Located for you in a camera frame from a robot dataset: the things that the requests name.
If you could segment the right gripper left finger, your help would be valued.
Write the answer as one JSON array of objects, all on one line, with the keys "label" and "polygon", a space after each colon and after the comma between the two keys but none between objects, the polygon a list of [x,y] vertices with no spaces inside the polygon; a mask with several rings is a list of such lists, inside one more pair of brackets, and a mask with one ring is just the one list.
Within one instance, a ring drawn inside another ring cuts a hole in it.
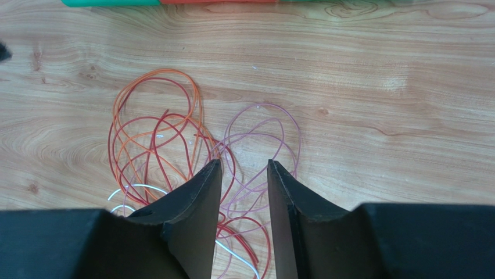
[{"label": "right gripper left finger", "polygon": [[129,216],[159,226],[160,239],[188,278],[211,277],[222,175],[220,160],[213,159],[189,181]]}]

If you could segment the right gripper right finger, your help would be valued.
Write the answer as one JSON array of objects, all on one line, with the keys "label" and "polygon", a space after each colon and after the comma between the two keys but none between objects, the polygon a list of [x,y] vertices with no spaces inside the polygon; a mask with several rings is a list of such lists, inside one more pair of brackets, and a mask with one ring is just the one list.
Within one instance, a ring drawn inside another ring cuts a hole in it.
[{"label": "right gripper right finger", "polygon": [[359,278],[360,210],[326,200],[276,160],[267,182],[277,278]]}]

